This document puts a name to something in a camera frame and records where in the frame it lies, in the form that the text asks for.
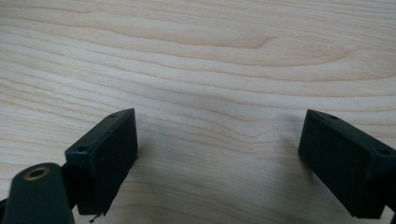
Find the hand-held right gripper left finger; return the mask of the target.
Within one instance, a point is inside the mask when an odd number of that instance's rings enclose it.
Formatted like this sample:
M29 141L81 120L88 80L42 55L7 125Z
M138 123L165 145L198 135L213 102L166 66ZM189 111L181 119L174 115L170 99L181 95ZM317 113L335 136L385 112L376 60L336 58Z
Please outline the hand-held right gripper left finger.
M104 215L137 159L135 111L113 113L65 152L69 205L82 215Z

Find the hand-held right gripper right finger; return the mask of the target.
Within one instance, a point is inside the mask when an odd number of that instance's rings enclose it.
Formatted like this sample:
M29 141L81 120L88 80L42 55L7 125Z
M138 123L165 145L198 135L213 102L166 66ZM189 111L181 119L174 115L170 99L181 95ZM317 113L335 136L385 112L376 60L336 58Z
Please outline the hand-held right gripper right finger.
M389 207L396 218L396 149L309 109L298 154L353 217L379 218Z

